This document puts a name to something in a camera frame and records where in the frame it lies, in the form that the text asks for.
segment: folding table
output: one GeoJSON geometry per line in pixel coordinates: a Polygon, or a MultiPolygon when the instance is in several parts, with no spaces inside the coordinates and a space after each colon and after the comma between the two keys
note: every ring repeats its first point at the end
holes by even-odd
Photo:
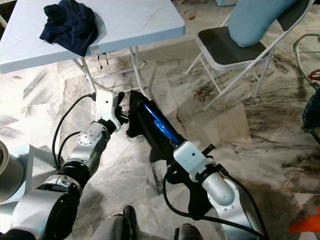
{"type": "MultiPolygon", "coordinates": [[[[98,37],[86,56],[129,49],[138,86],[145,94],[139,74],[138,46],[183,36],[185,22],[170,0],[77,0],[96,16],[98,37]]],[[[72,59],[83,71],[93,92],[93,77],[86,60],[58,44],[39,39],[47,22],[46,5],[59,0],[17,0],[0,41],[0,74],[72,59]]]]}

